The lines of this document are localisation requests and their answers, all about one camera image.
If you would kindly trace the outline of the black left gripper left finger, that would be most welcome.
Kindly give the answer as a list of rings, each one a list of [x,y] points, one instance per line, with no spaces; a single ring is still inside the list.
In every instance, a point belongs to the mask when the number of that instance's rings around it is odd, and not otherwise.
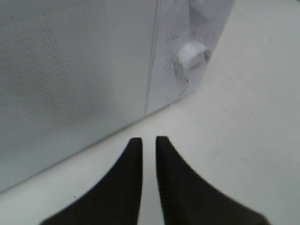
[[[129,140],[109,172],[44,225],[136,225],[143,186],[143,143]]]

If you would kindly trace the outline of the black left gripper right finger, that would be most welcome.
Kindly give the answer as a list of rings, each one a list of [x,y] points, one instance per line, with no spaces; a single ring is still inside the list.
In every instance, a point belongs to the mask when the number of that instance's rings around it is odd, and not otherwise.
[[[166,225],[268,225],[267,218],[219,192],[180,156],[169,138],[156,138],[156,171]]]

